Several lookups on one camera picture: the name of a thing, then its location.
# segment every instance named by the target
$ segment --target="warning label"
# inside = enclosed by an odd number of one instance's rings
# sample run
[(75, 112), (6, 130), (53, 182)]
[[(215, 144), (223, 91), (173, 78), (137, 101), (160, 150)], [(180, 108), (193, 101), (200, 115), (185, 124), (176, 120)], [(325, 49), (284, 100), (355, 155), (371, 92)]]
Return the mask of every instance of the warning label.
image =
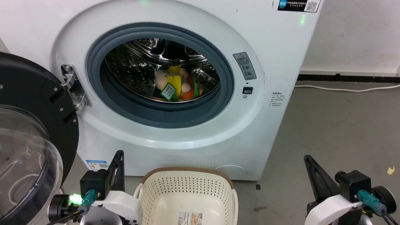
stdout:
[(106, 161), (102, 160), (86, 160), (86, 162), (89, 164), (90, 168), (93, 171), (98, 171), (99, 169), (108, 169), (108, 163)]
[(253, 68), (253, 64), (251, 64), (250, 58), (248, 57), (246, 52), (233, 54), (233, 57), (238, 62), (245, 80), (257, 79), (256, 72), (254, 71)]
[(270, 106), (282, 106), (285, 95), (282, 92), (273, 92), (271, 95)]

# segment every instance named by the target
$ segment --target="stainless steel drum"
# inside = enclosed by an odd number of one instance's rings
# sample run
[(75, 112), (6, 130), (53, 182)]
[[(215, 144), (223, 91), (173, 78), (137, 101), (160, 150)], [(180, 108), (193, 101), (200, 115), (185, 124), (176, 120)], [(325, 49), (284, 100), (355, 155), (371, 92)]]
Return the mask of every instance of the stainless steel drum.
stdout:
[(159, 38), (137, 39), (119, 45), (105, 57), (108, 69), (114, 78), (129, 91), (144, 98), (168, 102), (159, 96), (154, 81), (154, 73), (160, 67), (182, 65), (182, 69), (196, 75), (203, 93), (190, 100), (171, 101), (182, 103), (198, 100), (220, 84), (220, 79), (209, 61), (185, 45)]

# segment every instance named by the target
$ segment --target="yellow cloth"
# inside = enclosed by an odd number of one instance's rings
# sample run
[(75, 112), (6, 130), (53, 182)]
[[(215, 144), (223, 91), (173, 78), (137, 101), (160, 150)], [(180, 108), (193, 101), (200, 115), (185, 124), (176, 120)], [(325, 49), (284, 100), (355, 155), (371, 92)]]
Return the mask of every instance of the yellow cloth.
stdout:
[(170, 73), (179, 74), (179, 70), (180, 70), (180, 67), (181, 67), (181, 66), (182, 66), (182, 65), (170, 66), (169, 69), (166, 70), (166, 71), (167, 71), (167, 72), (170, 72)]
[(177, 97), (179, 97), (180, 96), (180, 92), (182, 90), (182, 81), (181, 81), (180, 76), (168, 76), (167, 77), (167, 83), (165, 83), (165, 85), (164, 85), (164, 87), (162, 89), (164, 89), (165, 86), (167, 86), (168, 83), (170, 83), (176, 89), (175, 95)]

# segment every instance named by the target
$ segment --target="stuffed toy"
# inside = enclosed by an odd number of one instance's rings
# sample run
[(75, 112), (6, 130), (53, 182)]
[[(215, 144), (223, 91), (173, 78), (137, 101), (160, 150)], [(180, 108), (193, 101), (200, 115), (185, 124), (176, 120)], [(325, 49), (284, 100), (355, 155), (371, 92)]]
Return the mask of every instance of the stuffed toy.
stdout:
[(156, 87), (159, 90), (164, 89), (167, 83), (170, 83), (176, 89), (176, 96), (182, 97), (184, 93), (189, 92), (192, 87), (188, 83), (189, 74), (186, 70), (179, 70), (179, 73), (158, 70), (155, 72)]
[(156, 87), (161, 92), (166, 88), (167, 84), (173, 86), (175, 93), (173, 99), (175, 100), (188, 100), (203, 93), (203, 88), (200, 86), (196, 76), (190, 75), (186, 70), (182, 70), (181, 65), (171, 66), (168, 70), (158, 70), (155, 72)]

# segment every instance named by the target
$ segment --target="green led light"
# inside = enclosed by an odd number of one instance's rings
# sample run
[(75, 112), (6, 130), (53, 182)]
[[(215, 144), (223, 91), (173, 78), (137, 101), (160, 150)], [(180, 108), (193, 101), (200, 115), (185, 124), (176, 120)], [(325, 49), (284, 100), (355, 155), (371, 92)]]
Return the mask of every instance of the green led light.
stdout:
[(304, 25), (306, 23), (306, 15), (302, 15), (300, 19), (300, 25)]
[(82, 197), (78, 194), (73, 194), (70, 195), (70, 203), (76, 204), (76, 205), (81, 205), (82, 204)]

